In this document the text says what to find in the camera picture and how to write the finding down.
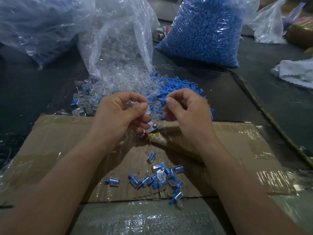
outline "forearm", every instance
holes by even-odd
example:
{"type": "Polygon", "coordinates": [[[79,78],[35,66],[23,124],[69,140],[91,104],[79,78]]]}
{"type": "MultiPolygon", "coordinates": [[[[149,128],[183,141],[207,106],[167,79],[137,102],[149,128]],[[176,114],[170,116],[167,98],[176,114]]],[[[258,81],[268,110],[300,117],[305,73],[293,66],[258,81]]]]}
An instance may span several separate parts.
{"type": "Polygon", "coordinates": [[[213,187],[238,235],[306,234],[218,140],[214,144],[202,143],[199,148],[213,187]]]}
{"type": "Polygon", "coordinates": [[[1,219],[0,233],[65,234],[103,153],[80,142],[1,219]]]}

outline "bag of blue plastic parts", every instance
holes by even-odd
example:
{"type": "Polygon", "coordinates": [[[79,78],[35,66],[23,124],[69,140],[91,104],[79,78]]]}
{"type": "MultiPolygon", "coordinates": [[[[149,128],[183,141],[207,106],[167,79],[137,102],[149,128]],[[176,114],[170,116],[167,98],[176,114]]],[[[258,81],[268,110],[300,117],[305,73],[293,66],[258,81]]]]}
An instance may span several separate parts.
{"type": "Polygon", "coordinates": [[[95,11],[94,0],[0,0],[0,42],[42,69],[76,43],[95,11]]]}
{"type": "Polygon", "coordinates": [[[168,35],[155,48],[169,55],[238,67],[242,25],[260,0],[184,0],[168,35]]]}

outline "hand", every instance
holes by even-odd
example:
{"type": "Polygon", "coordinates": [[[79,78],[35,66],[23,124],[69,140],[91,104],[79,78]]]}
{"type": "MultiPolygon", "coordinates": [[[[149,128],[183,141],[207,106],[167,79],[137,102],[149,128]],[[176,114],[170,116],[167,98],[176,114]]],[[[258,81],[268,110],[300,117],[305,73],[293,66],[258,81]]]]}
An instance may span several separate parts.
{"type": "Polygon", "coordinates": [[[178,120],[182,134],[195,146],[218,141],[208,101],[193,90],[184,88],[171,92],[166,96],[163,110],[165,118],[178,120]]]}
{"type": "Polygon", "coordinates": [[[94,122],[86,138],[100,150],[110,152],[127,129],[142,133],[151,118],[145,114],[148,100],[142,95],[121,91],[101,99],[94,122]],[[139,102],[130,107],[129,100],[139,102]]]}

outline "fingernail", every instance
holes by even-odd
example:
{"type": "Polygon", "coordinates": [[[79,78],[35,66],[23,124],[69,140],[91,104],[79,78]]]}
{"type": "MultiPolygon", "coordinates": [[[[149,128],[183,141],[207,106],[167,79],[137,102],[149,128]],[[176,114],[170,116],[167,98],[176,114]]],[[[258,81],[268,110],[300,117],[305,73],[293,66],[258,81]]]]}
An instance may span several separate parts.
{"type": "Polygon", "coordinates": [[[173,101],[174,101],[174,99],[171,97],[166,98],[166,103],[168,103],[168,104],[172,103],[173,101]]]}
{"type": "Polygon", "coordinates": [[[140,103],[140,108],[142,108],[143,110],[146,110],[148,108],[148,103],[146,102],[140,103]]]}

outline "cardboard sheet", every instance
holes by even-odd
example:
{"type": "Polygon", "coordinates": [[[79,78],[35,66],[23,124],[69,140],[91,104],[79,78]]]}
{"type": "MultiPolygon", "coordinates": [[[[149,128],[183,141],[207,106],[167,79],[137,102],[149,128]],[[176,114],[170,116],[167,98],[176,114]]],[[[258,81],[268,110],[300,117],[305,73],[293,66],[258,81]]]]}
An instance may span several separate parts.
{"type": "MultiPolygon", "coordinates": [[[[79,120],[70,116],[41,115],[33,126],[33,130],[25,140],[20,151],[12,160],[0,178],[0,204],[15,205],[17,201],[32,189],[45,174],[71,150],[88,132],[92,117],[80,117],[79,120]]],[[[160,122],[168,129],[177,127],[171,122],[160,122]]],[[[257,128],[248,123],[214,122],[218,138],[261,182],[269,194],[294,193],[280,163],[275,158],[266,141],[257,128]]],[[[186,142],[180,132],[172,131],[172,137],[186,142]]],[[[146,162],[147,154],[157,150],[153,165],[165,162],[170,168],[183,165],[184,173],[177,178],[184,181],[182,193],[185,197],[216,196],[210,186],[210,179],[204,164],[176,151],[162,148],[157,144],[136,138],[128,132],[114,151],[103,160],[87,190],[84,202],[123,201],[136,199],[157,199],[171,197],[169,186],[165,191],[153,190],[152,187],[134,189],[127,179],[128,173],[139,171],[140,176],[152,174],[151,165],[146,162]],[[111,174],[120,179],[118,188],[104,184],[104,179],[111,174]]]]}

